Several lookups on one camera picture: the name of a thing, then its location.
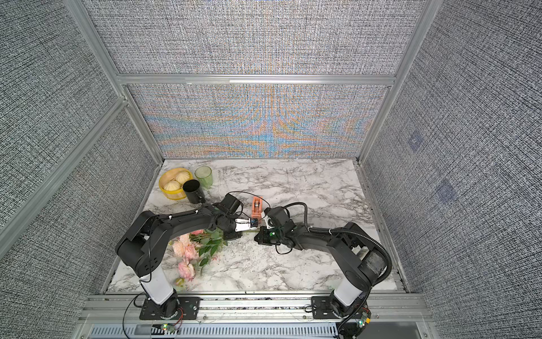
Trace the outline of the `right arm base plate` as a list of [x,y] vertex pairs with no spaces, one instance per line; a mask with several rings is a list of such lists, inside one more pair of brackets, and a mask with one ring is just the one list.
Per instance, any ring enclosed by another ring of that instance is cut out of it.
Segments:
[[333,296],[311,298],[311,309],[314,319],[346,319],[353,314],[353,318],[360,319],[371,316],[367,303],[363,305],[362,298],[356,298],[350,306],[344,306]]

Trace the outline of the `pink flower bouquet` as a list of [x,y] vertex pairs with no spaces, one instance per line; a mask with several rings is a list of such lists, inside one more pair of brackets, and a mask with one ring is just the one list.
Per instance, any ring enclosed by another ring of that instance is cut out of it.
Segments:
[[239,289],[240,275],[230,270],[248,260],[249,243],[254,235],[255,230],[249,230],[226,240],[220,230],[198,230],[171,241],[177,261],[175,290]]

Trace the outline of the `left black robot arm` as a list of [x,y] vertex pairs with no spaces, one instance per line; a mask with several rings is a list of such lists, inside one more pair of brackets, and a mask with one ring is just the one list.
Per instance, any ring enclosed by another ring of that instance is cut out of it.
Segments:
[[219,203],[206,203],[181,213],[142,212],[116,245],[117,256],[132,269],[146,296],[144,306],[161,319],[178,315],[176,290],[167,280],[161,263],[173,239],[195,231],[221,230],[236,237],[237,210],[240,200],[227,194]]

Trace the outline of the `orange tape dispenser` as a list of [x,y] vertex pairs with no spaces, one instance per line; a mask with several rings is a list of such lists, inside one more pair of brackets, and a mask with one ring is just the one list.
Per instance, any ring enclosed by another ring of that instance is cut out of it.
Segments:
[[251,207],[251,217],[255,219],[261,219],[262,212],[263,212],[263,200],[259,196],[254,196],[252,207]]

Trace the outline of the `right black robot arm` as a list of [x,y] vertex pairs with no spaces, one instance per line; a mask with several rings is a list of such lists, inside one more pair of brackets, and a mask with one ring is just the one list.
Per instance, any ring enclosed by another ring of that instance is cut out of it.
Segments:
[[329,253],[344,278],[330,294],[324,310],[340,319],[355,315],[366,306],[372,289],[391,274],[391,256],[356,223],[338,228],[313,227],[308,224],[307,208],[303,223],[295,223],[288,211],[294,205],[265,209],[268,224],[260,228],[254,240],[264,246],[284,245],[290,250]]

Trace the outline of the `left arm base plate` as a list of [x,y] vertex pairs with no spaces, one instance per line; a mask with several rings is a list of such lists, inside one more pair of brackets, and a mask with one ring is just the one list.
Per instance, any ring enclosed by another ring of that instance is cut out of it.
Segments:
[[158,305],[151,299],[146,300],[141,308],[139,319],[150,320],[196,320],[200,309],[199,297],[169,298],[163,305]]

